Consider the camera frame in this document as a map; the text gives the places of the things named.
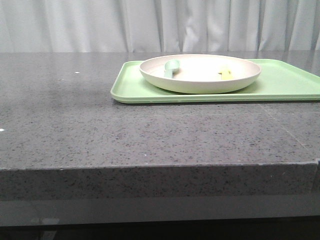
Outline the beige round plate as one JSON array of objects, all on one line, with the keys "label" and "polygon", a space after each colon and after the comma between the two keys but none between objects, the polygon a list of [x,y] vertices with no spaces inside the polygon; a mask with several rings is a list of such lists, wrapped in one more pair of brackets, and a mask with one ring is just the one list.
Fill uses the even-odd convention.
[{"label": "beige round plate", "polygon": [[[179,60],[180,69],[172,78],[164,77],[165,63]],[[222,80],[218,72],[228,67],[233,79]],[[262,68],[247,59],[212,54],[175,54],[147,59],[139,66],[150,84],[172,92],[221,94],[243,89],[257,80]]]}]

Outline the yellow plastic fork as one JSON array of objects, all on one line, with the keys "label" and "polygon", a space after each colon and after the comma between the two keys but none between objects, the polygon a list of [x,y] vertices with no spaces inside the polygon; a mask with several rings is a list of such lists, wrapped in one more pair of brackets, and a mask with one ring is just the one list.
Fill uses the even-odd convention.
[{"label": "yellow plastic fork", "polygon": [[231,80],[233,79],[232,72],[228,67],[222,67],[218,74],[221,76],[222,80]]}]

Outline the green plastic spoon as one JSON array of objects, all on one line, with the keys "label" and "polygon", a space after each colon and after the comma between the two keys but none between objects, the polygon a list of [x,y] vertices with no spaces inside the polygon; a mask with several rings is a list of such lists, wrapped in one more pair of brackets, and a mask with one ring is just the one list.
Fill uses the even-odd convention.
[{"label": "green plastic spoon", "polygon": [[174,74],[180,71],[180,61],[178,59],[171,59],[164,65],[164,77],[172,78]]}]

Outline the light green rectangular tray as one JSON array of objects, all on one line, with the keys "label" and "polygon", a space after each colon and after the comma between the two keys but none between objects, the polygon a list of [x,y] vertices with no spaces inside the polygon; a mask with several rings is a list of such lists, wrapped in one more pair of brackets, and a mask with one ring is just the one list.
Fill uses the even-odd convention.
[{"label": "light green rectangular tray", "polygon": [[319,76],[281,60],[253,59],[253,62],[262,72],[245,88],[221,94],[182,94],[148,83],[139,70],[141,61],[128,61],[120,69],[110,94],[124,104],[319,101]]}]

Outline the grey pleated curtain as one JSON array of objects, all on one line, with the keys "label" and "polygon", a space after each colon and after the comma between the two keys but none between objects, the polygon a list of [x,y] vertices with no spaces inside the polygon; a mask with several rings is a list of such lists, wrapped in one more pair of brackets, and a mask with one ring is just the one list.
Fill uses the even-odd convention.
[{"label": "grey pleated curtain", "polygon": [[3,0],[3,53],[320,48],[317,0]]}]

